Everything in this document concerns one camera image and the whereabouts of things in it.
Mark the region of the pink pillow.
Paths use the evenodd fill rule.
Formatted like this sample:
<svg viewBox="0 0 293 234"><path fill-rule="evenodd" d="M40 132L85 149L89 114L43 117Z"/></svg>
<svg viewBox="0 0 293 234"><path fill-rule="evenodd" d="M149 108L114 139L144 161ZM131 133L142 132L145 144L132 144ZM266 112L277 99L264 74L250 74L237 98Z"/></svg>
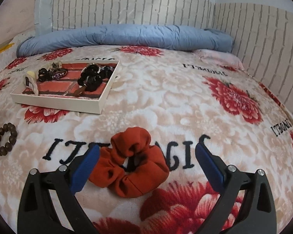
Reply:
<svg viewBox="0 0 293 234"><path fill-rule="evenodd" d="M244 70L244 66L241 60L231 54L226 52L219 52L208 49L198 49L194 50L193 55L199 58L202 62L210 63L219 66L231 66L232 68Z"/></svg>

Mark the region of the black beaded scrunchie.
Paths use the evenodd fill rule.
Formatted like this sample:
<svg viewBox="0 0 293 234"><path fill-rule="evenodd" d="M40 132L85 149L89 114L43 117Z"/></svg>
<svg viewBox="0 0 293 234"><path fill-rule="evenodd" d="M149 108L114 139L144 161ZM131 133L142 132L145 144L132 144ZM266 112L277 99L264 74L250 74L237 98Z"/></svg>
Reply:
<svg viewBox="0 0 293 234"><path fill-rule="evenodd" d="M85 91L93 92L96 91L99 86L111 78L114 72L112 66L99 66L96 63L91 63L85 67L80 78L77 80L78 85L85 89Z"/></svg>

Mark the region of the cream jewelry tray red lining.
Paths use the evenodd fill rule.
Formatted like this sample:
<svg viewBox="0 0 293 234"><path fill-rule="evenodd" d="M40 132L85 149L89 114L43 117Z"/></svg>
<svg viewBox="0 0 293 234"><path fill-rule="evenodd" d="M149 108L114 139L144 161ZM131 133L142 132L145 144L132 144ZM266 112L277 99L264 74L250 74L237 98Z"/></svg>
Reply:
<svg viewBox="0 0 293 234"><path fill-rule="evenodd" d="M96 91L89 92L80 87L77 80L80 78L82 70L96 63L99 66L112 66L114 72L110 79L102 83ZM83 60L63 62L63 68L68 69L68 73L60 80L38 82L39 95L34 95L33 91L26 88L24 83L19 85L11 93L15 103L32 106L69 110L81 113L100 114L116 78L120 62L117 60Z"/></svg>

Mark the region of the floral bed blanket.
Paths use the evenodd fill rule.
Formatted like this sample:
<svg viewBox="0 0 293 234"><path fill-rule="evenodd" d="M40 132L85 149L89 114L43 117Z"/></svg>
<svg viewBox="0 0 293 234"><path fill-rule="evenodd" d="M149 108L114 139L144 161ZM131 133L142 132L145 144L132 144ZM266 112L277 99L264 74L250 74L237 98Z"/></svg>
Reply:
<svg viewBox="0 0 293 234"><path fill-rule="evenodd" d="M15 103L26 72L52 62L117 60L100 114ZM220 194L195 157L197 143L241 172L262 169L274 199L277 232L293 218L293 118L260 82L189 52L98 45L17 58L0 72L0 219L17 232L30 170L52 172L131 127L163 152L168 178L123 198L87 180L75 197L98 233L197 233Z"/></svg>

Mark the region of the rust orange scrunchie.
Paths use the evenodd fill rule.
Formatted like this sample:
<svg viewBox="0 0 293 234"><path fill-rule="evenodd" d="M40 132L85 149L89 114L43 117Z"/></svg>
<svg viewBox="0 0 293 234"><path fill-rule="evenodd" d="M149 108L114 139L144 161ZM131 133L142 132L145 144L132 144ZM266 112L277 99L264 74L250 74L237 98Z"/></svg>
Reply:
<svg viewBox="0 0 293 234"><path fill-rule="evenodd" d="M151 135L131 127L111 138L111 147L101 147L89 181L123 198L143 196L162 184L170 170L162 150L151 145Z"/></svg>

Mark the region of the rolled blue quilt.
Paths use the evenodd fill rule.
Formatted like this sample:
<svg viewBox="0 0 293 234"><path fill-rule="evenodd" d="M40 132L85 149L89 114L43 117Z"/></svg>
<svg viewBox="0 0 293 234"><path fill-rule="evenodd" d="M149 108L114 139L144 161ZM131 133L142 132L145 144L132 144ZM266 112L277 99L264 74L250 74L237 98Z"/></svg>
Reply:
<svg viewBox="0 0 293 234"><path fill-rule="evenodd" d="M138 45L176 51L209 49L231 52L234 39L219 30L186 25L106 24L31 37L18 46L16 56L28 57L91 45Z"/></svg>

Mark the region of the rainbow strap black claw clip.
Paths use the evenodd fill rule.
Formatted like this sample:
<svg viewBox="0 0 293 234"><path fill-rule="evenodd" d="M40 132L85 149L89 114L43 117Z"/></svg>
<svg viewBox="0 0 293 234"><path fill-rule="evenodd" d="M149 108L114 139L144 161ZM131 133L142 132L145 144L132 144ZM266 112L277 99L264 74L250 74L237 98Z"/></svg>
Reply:
<svg viewBox="0 0 293 234"><path fill-rule="evenodd" d="M38 78L39 82L52 81L52 80L60 80L65 77L68 73L68 69L63 68L62 63L52 62L47 66L39 69Z"/></svg>

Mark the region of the white hair clip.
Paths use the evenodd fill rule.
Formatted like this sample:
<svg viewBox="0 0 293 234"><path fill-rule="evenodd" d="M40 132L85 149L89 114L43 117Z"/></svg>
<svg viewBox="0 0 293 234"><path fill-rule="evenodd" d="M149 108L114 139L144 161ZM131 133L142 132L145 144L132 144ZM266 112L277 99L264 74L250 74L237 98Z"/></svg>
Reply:
<svg viewBox="0 0 293 234"><path fill-rule="evenodd" d="M34 95L39 95L36 74L33 71L26 72L24 76L24 85L33 91Z"/></svg>

